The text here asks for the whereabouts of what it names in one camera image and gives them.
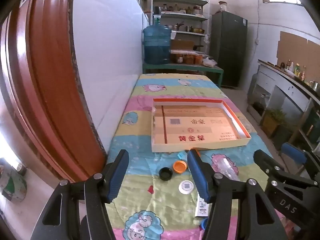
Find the white Hello Kitty lighter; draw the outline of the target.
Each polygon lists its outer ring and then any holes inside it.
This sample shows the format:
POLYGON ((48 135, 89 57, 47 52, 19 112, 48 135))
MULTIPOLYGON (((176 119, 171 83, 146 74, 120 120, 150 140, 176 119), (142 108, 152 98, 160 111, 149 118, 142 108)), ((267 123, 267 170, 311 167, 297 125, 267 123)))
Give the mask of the white Hello Kitty lighter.
POLYGON ((197 194, 197 202, 195 209, 195 217, 208 217, 209 216, 209 204, 197 194))

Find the blue bottle cap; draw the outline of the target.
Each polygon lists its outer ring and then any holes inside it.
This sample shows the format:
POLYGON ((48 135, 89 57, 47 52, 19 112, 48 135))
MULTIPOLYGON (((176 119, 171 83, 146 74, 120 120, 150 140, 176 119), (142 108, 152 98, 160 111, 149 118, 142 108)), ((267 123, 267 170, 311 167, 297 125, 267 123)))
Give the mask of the blue bottle cap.
POLYGON ((208 217, 204 218, 201 220, 201 223, 200 223, 200 228, 202 230, 205 230, 206 229, 206 226, 207 226, 207 223, 208 223, 208 217))

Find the colourful cartoon quilt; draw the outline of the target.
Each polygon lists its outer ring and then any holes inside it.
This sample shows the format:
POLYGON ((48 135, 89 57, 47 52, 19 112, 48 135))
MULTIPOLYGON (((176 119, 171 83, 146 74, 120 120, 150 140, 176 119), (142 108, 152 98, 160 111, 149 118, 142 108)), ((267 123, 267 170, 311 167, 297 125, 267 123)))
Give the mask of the colourful cartoon quilt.
POLYGON ((141 75, 127 102, 112 139, 108 161, 113 162, 122 149, 130 156, 126 176, 117 198, 107 205, 107 212, 117 239, 200 239, 201 218, 195 217, 197 191, 184 195, 178 190, 189 171, 173 174, 162 181, 159 171, 172 167, 178 153, 154 153, 151 149, 151 108, 155 98, 221 99, 244 124, 251 135, 246 146, 202 151, 201 158, 212 163, 227 158, 241 181, 255 179, 265 187, 267 176, 254 163, 256 150, 267 147, 236 105, 210 79, 203 75, 141 75))

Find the orange bottle cap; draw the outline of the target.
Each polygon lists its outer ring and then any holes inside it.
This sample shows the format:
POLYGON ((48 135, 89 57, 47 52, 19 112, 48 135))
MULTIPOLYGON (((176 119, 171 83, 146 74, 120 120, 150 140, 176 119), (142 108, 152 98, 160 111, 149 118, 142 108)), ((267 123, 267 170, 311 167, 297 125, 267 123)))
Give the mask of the orange bottle cap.
POLYGON ((191 149, 191 152, 196 153, 199 157, 201 156, 200 152, 197 149, 191 149))
POLYGON ((182 174, 187 170, 188 166, 185 161, 177 160, 173 163, 172 168, 176 173, 182 174))

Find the white QR code cap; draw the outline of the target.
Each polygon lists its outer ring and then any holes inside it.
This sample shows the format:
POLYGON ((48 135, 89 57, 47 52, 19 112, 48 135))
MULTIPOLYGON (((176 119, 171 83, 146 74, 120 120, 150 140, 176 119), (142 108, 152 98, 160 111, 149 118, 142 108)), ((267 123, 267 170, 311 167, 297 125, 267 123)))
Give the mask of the white QR code cap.
POLYGON ((190 180, 184 180, 178 186, 179 192, 184 195, 191 194, 193 189, 194 189, 194 184, 190 180))

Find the black bottle cap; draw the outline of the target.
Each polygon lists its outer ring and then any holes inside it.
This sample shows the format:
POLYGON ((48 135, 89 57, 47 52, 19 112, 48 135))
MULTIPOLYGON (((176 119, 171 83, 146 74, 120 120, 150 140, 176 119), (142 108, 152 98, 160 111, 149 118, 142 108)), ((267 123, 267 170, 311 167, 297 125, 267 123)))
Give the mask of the black bottle cap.
POLYGON ((168 167, 163 167, 159 171, 159 177, 162 181, 169 181, 172 178, 172 175, 172 169, 168 167))

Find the dark green refrigerator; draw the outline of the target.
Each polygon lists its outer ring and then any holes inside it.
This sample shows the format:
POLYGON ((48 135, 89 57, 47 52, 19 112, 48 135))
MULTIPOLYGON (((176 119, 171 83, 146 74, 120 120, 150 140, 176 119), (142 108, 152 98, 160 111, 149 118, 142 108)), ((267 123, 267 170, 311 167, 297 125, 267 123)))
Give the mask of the dark green refrigerator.
POLYGON ((221 85, 238 87, 244 67, 248 21, 230 12, 212 16, 209 55, 223 69, 221 85))

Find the white metal shelf rack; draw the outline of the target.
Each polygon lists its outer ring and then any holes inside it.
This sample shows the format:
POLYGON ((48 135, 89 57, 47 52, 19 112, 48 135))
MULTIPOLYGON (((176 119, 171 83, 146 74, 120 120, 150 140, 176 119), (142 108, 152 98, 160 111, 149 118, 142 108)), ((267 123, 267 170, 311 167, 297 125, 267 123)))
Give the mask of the white metal shelf rack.
POLYGON ((150 0, 150 9, 161 8, 161 24, 176 32, 177 40, 194 43, 204 54, 208 47, 209 0, 150 0))

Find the grey kitchen counter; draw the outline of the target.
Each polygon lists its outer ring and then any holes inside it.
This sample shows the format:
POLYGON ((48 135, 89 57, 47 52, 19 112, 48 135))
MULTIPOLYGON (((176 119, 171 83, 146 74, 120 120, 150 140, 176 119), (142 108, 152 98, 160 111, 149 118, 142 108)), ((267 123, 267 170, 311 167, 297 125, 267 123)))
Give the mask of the grey kitchen counter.
POLYGON ((310 150, 319 153, 319 139, 311 142, 311 130, 303 131, 312 110, 319 117, 319 96, 280 68, 261 60, 253 80, 255 83, 249 89, 247 111, 255 121, 262 125, 267 111, 281 113, 293 131, 289 142, 303 137, 310 150))

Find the green bench table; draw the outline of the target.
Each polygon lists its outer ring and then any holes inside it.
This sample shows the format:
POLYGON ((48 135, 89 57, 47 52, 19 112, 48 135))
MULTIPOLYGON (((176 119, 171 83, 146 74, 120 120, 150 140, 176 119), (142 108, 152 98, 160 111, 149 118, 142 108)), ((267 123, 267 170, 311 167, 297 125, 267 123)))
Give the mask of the green bench table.
POLYGON ((170 70, 185 70, 185 71, 194 71, 194 72, 208 72, 208 73, 216 73, 219 74, 217 80, 217 87, 221 87, 222 80, 223 80, 223 69, 219 68, 218 66, 214 67, 206 67, 206 66, 199 66, 199 65, 192 65, 192 64, 147 64, 143 63, 142 66, 143 73, 146 74, 148 70, 156 70, 156 69, 170 69, 170 70))

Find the red wooden door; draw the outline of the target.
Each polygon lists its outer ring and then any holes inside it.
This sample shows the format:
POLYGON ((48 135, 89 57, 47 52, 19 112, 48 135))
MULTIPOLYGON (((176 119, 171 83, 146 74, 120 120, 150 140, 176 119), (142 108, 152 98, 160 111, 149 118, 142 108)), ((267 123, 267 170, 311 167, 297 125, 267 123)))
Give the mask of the red wooden door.
POLYGON ((72 12, 73 0, 8 0, 1 9, 4 132, 52 186, 86 180, 106 161, 78 74, 72 12))

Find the shallow cardboard tray box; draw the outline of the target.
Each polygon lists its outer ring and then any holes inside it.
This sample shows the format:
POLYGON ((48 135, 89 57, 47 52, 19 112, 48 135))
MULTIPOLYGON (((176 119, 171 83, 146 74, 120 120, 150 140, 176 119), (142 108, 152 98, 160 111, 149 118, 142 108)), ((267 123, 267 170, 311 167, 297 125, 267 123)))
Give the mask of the shallow cardboard tray box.
POLYGON ((251 135, 231 107, 215 99, 153 99, 153 152, 246 146, 251 135))

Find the blue water jug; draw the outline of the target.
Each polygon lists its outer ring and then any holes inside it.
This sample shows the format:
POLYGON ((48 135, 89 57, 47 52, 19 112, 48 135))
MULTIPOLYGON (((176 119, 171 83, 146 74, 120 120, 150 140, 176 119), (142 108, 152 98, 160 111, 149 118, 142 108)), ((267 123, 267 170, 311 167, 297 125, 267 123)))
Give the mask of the blue water jug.
POLYGON ((154 23, 143 30, 144 62, 167 64, 170 61, 171 30, 161 25, 161 14, 154 14, 154 23))

